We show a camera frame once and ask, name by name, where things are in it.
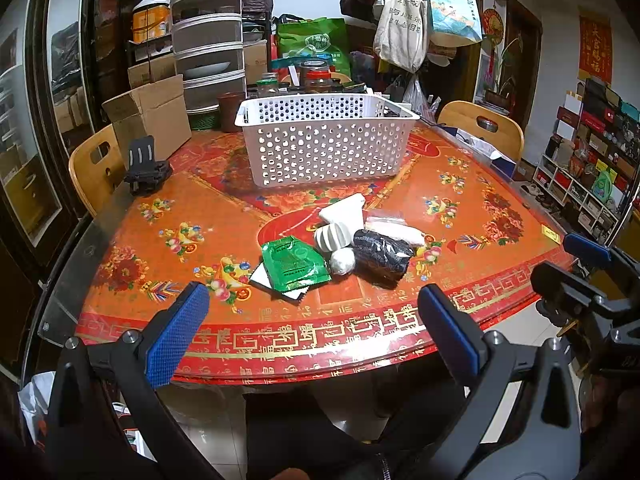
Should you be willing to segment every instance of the white plastic basket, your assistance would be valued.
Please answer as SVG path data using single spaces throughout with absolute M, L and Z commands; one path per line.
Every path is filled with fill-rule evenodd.
M 418 118 L 376 95 L 304 94 L 244 101 L 236 126 L 254 182 L 277 187 L 396 174 Z

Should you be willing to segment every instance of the metal screw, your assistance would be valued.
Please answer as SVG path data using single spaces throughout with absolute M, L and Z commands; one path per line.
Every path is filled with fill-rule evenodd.
M 78 341 L 78 338 L 75 337 L 75 336 L 72 336 L 72 337 L 70 337 L 69 339 L 66 340 L 65 347 L 69 348 L 69 350 L 73 350 L 79 344 L 80 344 L 80 342 Z
M 562 349 L 562 339 L 560 339 L 559 337 L 547 339 L 546 342 L 549 344 L 549 346 L 551 346 L 553 350 Z
M 140 337 L 140 332 L 137 330 L 127 330 L 122 334 L 122 340 L 127 344 L 135 343 Z
M 504 342 L 504 336 L 497 330 L 492 330 L 492 332 L 490 333 L 490 336 L 492 338 L 492 342 L 494 343 L 494 345 L 499 345 L 500 343 Z

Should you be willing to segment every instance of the green package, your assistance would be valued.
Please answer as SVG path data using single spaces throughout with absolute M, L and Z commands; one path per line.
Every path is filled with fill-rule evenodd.
M 276 32 L 282 57 L 331 54 L 335 69 L 351 76 L 349 39 L 343 18 L 318 18 L 311 22 L 281 23 Z
M 271 285 L 279 292 L 331 280 L 320 253 L 295 236 L 265 243 L 262 246 L 262 259 Z

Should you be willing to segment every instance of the stacked plastic drawers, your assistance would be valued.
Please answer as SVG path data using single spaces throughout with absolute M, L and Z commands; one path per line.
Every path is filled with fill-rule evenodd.
M 189 115 L 218 109 L 218 96 L 244 92 L 241 0 L 171 0 L 175 69 Z

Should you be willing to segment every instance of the tote bag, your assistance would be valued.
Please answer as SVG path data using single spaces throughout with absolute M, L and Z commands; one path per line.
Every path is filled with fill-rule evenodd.
M 466 46 L 482 41 L 476 0 L 428 0 L 430 40 L 439 46 Z
M 380 59 L 415 73 L 429 47 L 424 0 L 385 0 L 373 50 Z

